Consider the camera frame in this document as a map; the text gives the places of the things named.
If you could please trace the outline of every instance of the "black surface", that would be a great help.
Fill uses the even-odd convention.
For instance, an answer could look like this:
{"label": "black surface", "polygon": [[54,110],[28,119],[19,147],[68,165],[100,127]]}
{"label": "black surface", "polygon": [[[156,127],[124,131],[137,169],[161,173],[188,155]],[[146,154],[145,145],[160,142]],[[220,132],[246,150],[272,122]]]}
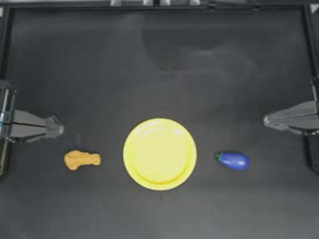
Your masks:
{"label": "black surface", "polygon": [[[310,238],[319,178],[301,138],[262,126],[310,100],[309,60],[294,12],[19,12],[9,80],[18,107],[56,115],[65,134],[15,146],[0,181],[1,238]],[[180,122],[197,167],[168,191],[138,186],[121,162],[144,120]],[[72,149],[102,165],[69,172]],[[250,156],[248,171],[213,161]]]}

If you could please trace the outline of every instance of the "toy eggplant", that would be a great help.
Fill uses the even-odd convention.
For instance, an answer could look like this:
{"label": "toy eggplant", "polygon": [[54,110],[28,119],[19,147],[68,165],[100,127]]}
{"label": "toy eggplant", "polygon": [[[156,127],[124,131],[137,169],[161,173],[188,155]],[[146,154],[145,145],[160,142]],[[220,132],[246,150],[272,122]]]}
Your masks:
{"label": "toy eggplant", "polygon": [[217,152],[217,161],[230,169],[245,170],[249,166],[249,158],[238,152]]}

